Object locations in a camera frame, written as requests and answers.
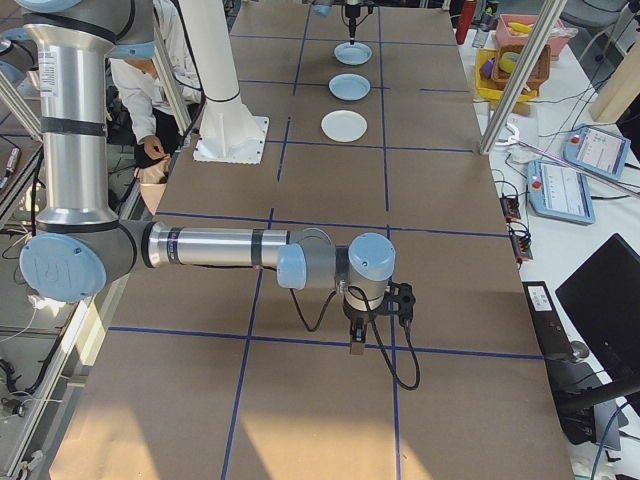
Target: monitor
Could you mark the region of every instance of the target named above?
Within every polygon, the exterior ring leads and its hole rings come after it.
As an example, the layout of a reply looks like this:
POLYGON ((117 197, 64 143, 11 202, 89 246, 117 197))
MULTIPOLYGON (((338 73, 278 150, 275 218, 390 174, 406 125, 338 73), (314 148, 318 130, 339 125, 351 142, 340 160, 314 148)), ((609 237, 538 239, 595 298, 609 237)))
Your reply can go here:
MULTIPOLYGON (((556 295, 614 382, 640 375, 640 255, 619 234, 596 250, 556 295)), ((640 393, 626 398, 640 414, 640 393)))

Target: red object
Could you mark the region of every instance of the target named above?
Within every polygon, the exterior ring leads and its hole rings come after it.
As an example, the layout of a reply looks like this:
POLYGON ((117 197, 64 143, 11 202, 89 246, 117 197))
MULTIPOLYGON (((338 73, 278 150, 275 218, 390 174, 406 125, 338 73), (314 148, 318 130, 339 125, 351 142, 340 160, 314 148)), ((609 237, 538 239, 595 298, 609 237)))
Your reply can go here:
POLYGON ((456 42, 458 42, 458 45, 462 45, 464 43, 464 39, 467 38, 469 26, 471 25, 473 16, 476 13, 476 5, 477 2, 474 0, 466 1, 462 6, 462 13, 460 14, 460 20, 458 21, 458 29, 456 30, 456 42))

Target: gray chair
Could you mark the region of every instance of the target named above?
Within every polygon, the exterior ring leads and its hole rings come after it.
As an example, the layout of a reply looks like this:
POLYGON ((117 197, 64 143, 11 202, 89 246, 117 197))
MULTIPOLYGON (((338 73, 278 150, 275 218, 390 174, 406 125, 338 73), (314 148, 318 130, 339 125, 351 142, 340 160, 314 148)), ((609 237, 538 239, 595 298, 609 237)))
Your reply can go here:
POLYGON ((608 32, 609 40, 602 52, 604 57, 611 43, 611 33, 618 26, 621 13, 626 6, 627 0, 569 0, 567 2, 560 14, 563 21, 587 30, 597 31, 578 60, 582 60, 598 37, 608 32))

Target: light blue bowl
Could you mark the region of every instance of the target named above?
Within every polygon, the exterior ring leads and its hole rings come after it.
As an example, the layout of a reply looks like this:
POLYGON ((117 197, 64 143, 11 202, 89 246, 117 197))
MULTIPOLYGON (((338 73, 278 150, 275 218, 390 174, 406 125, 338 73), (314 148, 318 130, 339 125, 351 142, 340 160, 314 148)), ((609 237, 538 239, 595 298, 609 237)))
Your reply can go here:
POLYGON ((372 52, 371 48, 364 43, 355 42, 351 45, 345 42, 338 45, 333 50, 333 54, 345 65, 363 65, 369 61, 372 52))
POLYGON ((340 100, 354 102, 367 96, 371 84, 366 78, 353 73, 337 75, 329 82, 329 90, 340 100))

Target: blue joint cap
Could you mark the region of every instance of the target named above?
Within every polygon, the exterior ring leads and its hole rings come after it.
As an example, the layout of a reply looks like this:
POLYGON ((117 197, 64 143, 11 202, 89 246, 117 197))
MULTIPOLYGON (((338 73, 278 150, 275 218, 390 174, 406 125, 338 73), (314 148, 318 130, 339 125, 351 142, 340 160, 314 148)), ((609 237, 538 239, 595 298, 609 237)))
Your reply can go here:
POLYGON ((387 237, 379 233, 365 233, 349 246, 349 263, 367 280, 383 282, 391 278, 396 251, 387 237))
POLYGON ((60 302, 77 302, 95 295, 107 283, 100 258, 68 235, 43 233, 20 252, 20 269, 41 295, 60 302))
POLYGON ((331 13, 331 5, 314 5, 312 8, 313 13, 315 13, 319 17, 326 18, 331 13))
POLYGON ((149 59, 155 53, 155 42, 136 43, 131 45, 116 45, 107 57, 121 60, 149 59))
POLYGON ((278 285, 282 288, 302 290, 307 284, 307 261, 297 243, 284 245, 278 250, 278 285))
POLYGON ((75 7, 82 0, 16 0, 21 7, 38 13, 55 13, 75 7))

